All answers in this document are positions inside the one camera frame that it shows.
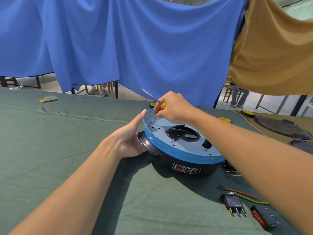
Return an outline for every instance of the tile floor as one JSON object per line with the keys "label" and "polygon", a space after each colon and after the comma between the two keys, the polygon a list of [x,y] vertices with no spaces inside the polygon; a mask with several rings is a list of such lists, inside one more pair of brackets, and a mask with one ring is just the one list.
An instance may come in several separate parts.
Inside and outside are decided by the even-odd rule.
{"label": "tile floor", "polygon": [[[24,83],[24,85],[29,85],[29,86],[36,86],[36,79],[34,77],[28,77],[28,78],[17,78],[19,83]],[[24,89],[35,89],[35,90],[43,90],[43,91],[50,91],[50,92],[62,92],[61,88],[59,86],[59,83],[56,80],[56,76],[54,73],[52,74],[48,74],[48,75],[44,75],[44,77],[40,76],[39,77],[40,82],[41,82],[41,89],[36,89],[36,88],[27,88],[25,87]],[[136,100],[136,101],[151,101],[148,98],[145,98],[131,90],[129,90],[128,88],[119,85],[118,87],[119,90],[119,98],[121,99],[128,99],[128,100]],[[222,93],[220,95],[219,101],[217,103],[217,107],[219,109],[231,109],[233,110],[234,108],[230,106],[230,99],[229,102],[226,103],[226,101],[223,101],[224,95],[225,95],[225,90],[226,87],[223,88]],[[108,91],[108,87],[106,87],[106,91],[108,94],[108,97],[111,98],[115,98],[115,89],[113,88],[113,91],[111,91],[109,93]],[[81,92],[80,95],[88,95],[88,93],[86,93],[85,91]],[[101,94],[98,95],[92,95],[92,96],[97,96],[97,97],[103,97]],[[267,110],[264,110],[262,108],[258,108],[256,109],[256,104],[258,103],[259,99],[260,99],[260,94],[258,93],[254,93],[251,92],[247,98],[247,101],[244,105],[244,109],[245,110],[249,110],[252,112],[262,112],[262,113],[269,113]],[[296,95],[292,95],[289,96],[288,100],[286,101],[284,107],[282,108],[280,114],[282,115],[290,115],[292,109],[295,106],[295,103],[297,102],[299,96]],[[279,107],[280,103],[282,102],[284,96],[270,96],[270,95],[266,95],[264,96],[262,102],[261,102],[261,106],[276,112],[277,108]],[[305,106],[303,106],[300,111],[299,114],[301,114],[304,110]],[[313,110],[309,109],[309,111],[307,112],[306,116],[311,116],[313,117]]]}

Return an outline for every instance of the blue curtain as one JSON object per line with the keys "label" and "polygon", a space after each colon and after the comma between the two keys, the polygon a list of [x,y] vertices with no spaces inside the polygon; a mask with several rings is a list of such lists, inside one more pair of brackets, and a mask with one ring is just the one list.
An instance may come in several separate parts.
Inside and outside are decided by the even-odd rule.
{"label": "blue curtain", "polygon": [[212,107],[245,0],[198,7],[161,0],[0,3],[2,76],[54,71],[64,92],[118,80],[141,95],[141,87],[156,97],[172,90],[194,106]]}

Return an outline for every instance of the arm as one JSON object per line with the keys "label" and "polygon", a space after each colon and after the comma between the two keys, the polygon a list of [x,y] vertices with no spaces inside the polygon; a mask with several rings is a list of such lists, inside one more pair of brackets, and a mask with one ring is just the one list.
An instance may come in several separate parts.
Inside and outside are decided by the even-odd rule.
{"label": "arm", "polygon": [[169,92],[160,101],[166,108],[156,104],[158,117],[199,130],[276,210],[303,233],[312,233],[312,155],[206,114],[181,94]]}
{"label": "arm", "polygon": [[91,234],[120,159],[144,152],[136,130],[145,114],[146,110],[104,139],[9,235]]}

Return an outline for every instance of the light blue metal plate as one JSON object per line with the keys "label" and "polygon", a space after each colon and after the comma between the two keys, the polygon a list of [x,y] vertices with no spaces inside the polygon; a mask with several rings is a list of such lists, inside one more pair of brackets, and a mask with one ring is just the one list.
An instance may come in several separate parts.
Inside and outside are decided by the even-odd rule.
{"label": "light blue metal plate", "polygon": [[[225,160],[214,146],[209,149],[202,146],[205,137],[200,132],[200,139],[197,142],[186,142],[183,139],[174,141],[167,136],[165,130],[176,124],[172,124],[164,118],[156,118],[152,121],[154,117],[155,114],[151,109],[147,112],[143,122],[146,136],[159,150],[172,157],[192,163],[214,164]],[[185,126],[197,131],[187,124]]]}

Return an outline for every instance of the left hand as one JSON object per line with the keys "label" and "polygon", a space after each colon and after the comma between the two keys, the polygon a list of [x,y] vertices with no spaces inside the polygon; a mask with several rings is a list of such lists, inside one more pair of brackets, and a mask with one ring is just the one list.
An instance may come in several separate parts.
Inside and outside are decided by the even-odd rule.
{"label": "left hand", "polygon": [[109,136],[118,143],[118,154],[121,158],[135,157],[146,151],[140,144],[136,133],[137,127],[146,113],[147,110],[144,109],[129,124],[119,128]]}

